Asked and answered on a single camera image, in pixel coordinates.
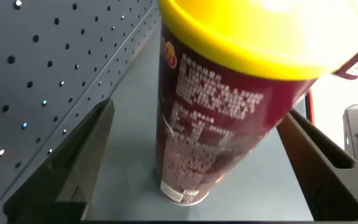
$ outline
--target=black bracket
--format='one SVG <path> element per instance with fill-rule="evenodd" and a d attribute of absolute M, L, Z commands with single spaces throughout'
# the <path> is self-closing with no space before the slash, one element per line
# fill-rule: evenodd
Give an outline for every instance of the black bracket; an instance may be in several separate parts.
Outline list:
<path fill-rule="evenodd" d="M 315 220 L 358 220 L 358 161 L 295 110 L 277 127 Z"/>

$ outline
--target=white surface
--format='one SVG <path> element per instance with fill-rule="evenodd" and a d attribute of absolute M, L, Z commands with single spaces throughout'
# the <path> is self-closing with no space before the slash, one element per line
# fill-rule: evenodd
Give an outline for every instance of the white surface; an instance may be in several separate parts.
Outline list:
<path fill-rule="evenodd" d="M 323 75 L 311 91 L 314 124 L 344 149 L 342 116 L 347 107 L 358 104 L 358 79 L 345 80 L 330 74 Z"/>

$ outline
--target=pegboard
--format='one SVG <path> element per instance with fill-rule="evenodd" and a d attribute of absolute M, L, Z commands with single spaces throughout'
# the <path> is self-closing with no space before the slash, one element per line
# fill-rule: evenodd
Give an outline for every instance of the pegboard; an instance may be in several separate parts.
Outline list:
<path fill-rule="evenodd" d="M 3 203 L 100 101 L 155 25 L 156 0 L 0 0 Z"/>

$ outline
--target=pegboard hole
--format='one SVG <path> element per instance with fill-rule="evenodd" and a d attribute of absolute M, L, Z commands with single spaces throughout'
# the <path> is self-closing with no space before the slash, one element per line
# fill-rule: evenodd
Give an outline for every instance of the pegboard hole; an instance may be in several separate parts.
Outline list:
<path fill-rule="evenodd" d="M 1 149 L 1 150 L 0 150 L 0 158 L 4 155 L 4 153 L 5 153 L 5 150 L 4 150 L 4 149 Z"/>
<path fill-rule="evenodd" d="M 7 62 L 10 63 L 10 64 L 13 64 L 15 63 L 16 59 L 15 59 L 15 56 L 11 55 L 7 58 Z"/>
<path fill-rule="evenodd" d="M 19 168 L 22 165 L 22 162 L 18 162 L 17 164 L 15 164 L 15 169 Z"/>
<path fill-rule="evenodd" d="M 9 105 L 2 106 L 2 112 L 6 113 L 7 111 L 9 111 Z"/>
<path fill-rule="evenodd" d="M 27 88 L 31 88 L 33 85 L 32 81 L 27 82 Z"/>
<path fill-rule="evenodd" d="M 39 37 L 38 35 L 34 35 L 34 36 L 32 37 L 32 41 L 33 41 L 34 43 L 37 43 L 39 40 L 40 40 L 40 37 Z"/>

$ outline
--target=yellow lid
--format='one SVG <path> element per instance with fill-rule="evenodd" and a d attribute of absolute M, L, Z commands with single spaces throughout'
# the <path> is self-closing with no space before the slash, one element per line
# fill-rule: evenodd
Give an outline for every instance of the yellow lid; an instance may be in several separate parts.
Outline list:
<path fill-rule="evenodd" d="M 184 44 L 238 72 L 318 78 L 358 52 L 353 0 L 159 0 Z"/>

